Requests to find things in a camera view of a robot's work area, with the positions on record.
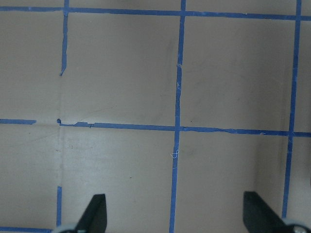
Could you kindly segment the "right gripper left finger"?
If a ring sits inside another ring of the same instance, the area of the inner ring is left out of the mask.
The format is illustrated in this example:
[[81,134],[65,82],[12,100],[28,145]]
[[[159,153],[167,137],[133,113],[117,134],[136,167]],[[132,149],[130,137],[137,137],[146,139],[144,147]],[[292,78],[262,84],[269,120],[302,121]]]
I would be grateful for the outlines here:
[[83,212],[74,233],[104,233],[107,228],[107,208],[105,194],[96,194]]

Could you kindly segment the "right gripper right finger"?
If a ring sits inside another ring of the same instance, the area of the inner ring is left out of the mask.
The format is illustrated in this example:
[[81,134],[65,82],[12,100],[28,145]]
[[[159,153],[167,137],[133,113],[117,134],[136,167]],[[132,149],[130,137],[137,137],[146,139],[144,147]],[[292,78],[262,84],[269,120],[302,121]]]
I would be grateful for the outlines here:
[[255,191],[243,194],[243,223],[249,233],[294,232],[294,226],[286,225]]

